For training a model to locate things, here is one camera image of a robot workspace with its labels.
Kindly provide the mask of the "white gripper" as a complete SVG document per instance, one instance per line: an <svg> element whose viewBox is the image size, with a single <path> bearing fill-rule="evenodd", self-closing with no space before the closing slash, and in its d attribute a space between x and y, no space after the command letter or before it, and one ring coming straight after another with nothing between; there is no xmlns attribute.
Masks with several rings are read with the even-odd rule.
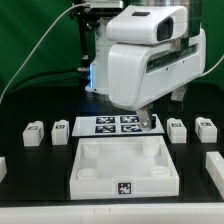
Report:
<svg viewBox="0 0 224 224"><path fill-rule="evenodd" d="M205 68L206 55L203 29L198 36L189 40L189 45L196 47L193 54L148 72L147 64L154 56L169 55L170 43L156 46L114 44L108 56L108 92L112 104L136 111L200 77ZM147 108L141 108L138 116L140 128L151 130L151 112Z"/></svg>

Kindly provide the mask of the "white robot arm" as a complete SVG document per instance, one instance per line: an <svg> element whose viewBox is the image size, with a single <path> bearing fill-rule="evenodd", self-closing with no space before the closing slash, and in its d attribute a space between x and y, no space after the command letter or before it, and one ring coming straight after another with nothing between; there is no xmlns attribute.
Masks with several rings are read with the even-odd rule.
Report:
<svg viewBox="0 0 224 224"><path fill-rule="evenodd" d="M136 112L151 130L151 103L203 75L202 0L85 1L99 23L86 89Z"/></svg>

